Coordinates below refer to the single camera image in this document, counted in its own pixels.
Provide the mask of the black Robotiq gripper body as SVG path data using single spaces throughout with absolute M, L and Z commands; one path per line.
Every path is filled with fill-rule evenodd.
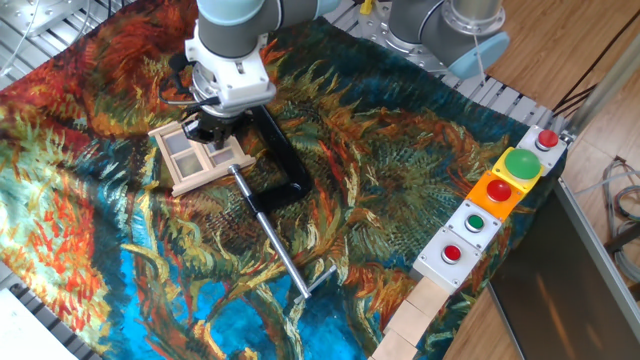
M 200 111 L 196 114 L 199 132 L 204 136 L 230 136 L 250 123 L 250 115 L 246 112 L 232 117 L 217 117 Z

